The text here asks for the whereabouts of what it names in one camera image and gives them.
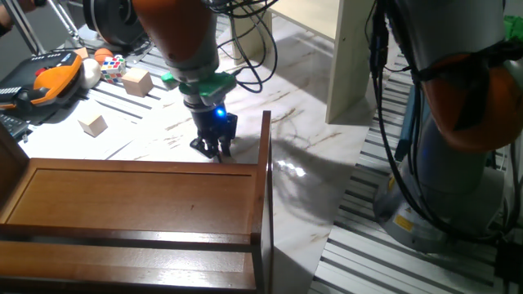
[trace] orange object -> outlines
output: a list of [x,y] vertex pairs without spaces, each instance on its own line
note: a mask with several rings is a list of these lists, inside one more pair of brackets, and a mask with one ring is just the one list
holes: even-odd
[[34,81],[33,89],[37,90],[41,87],[44,87],[51,90],[49,90],[43,98],[33,100],[31,103],[33,103],[33,105],[37,105],[56,98],[69,85],[68,82],[64,81],[72,81],[74,76],[80,70],[81,66],[82,57],[76,55],[73,65],[55,67],[53,69],[48,69],[38,75]]
[[101,48],[95,53],[95,60],[98,61],[100,65],[104,64],[105,58],[107,57],[114,57],[113,52],[109,51],[109,49]]
[[193,57],[212,19],[212,11],[201,1],[133,0],[132,5],[163,58],[171,62]]
[[43,74],[44,71],[46,71],[47,69],[39,69],[36,71],[36,73],[34,73],[35,76],[39,76],[40,74]]
[[[442,63],[454,63],[467,56],[452,56]],[[523,93],[503,67],[490,69],[490,87],[485,116],[478,125],[455,131],[454,127],[468,96],[443,78],[423,83],[436,125],[447,143],[463,152],[484,153],[511,144],[523,129]]]

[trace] wooden cube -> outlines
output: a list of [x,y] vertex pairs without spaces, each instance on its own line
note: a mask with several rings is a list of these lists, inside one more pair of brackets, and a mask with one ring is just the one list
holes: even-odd
[[86,116],[78,120],[82,129],[93,137],[98,137],[107,128],[104,118],[100,114]]
[[78,50],[75,50],[74,53],[78,54],[80,57],[82,57],[82,59],[87,59],[89,58],[89,53],[87,53],[87,48],[81,48],[81,49],[78,49]]
[[129,69],[122,82],[129,95],[139,97],[145,97],[154,87],[150,73],[144,69]]

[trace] metal grating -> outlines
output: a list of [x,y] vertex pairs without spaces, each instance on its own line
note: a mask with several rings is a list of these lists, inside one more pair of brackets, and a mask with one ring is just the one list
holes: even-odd
[[[395,69],[406,65],[400,56]],[[391,146],[400,138],[412,85],[409,72],[393,73],[384,90],[383,113]],[[498,151],[498,163],[502,155]],[[401,245],[381,228],[374,219],[373,197],[391,172],[386,158],[376,114],[309,293],[517,292],[514,285],[504,287],[503,281],[494,277],[496,251],[492,247],[478,246],[473,252],[444,256],[423,254]]]

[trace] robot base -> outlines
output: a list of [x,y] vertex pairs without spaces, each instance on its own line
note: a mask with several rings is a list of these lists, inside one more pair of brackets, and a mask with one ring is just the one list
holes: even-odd
[[[404,164],[401,170],[405,184],[413,196],[416,195],[413,176],[408,173],[407,165]],[[422,189],[429,199],[437,194],[427,187]],[[438,213],[444,221],[457,229],[479,235],[487,230],[502,207],[503,173],[486,168],[481,183],[473,193],[439,196],[438,206],[449,207],[444,214]],[[378,223],[390,236],[416,251],[438,253],[465,245],[459,244],[462,242],[450,238],[420,217],[406,202],[393,178],[380,185],[373,210]]]

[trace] white marble table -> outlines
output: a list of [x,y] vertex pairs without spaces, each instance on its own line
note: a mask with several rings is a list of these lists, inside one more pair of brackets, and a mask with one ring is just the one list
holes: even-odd
[[[362,100],[338,124],[327,125],[333,44],[281,18],[275,18],[274,36],[280,51],[277,74],[262,94],[237,87],[227,96],[226,107],[239,116],[231,147],[238,163],[256,162],[262,110],[272,111],[275,293],[299,294],[310,286],[374,108]],[[222,57],[220,70],[235,67]],[[269,72],[260,69],[262,77]],[[249,72],[239,79],[250,79]],[[145,132],[111,159],[207,161],[189,147],[196,127],[179,92],[172,95],[174,100],[144,118]]]

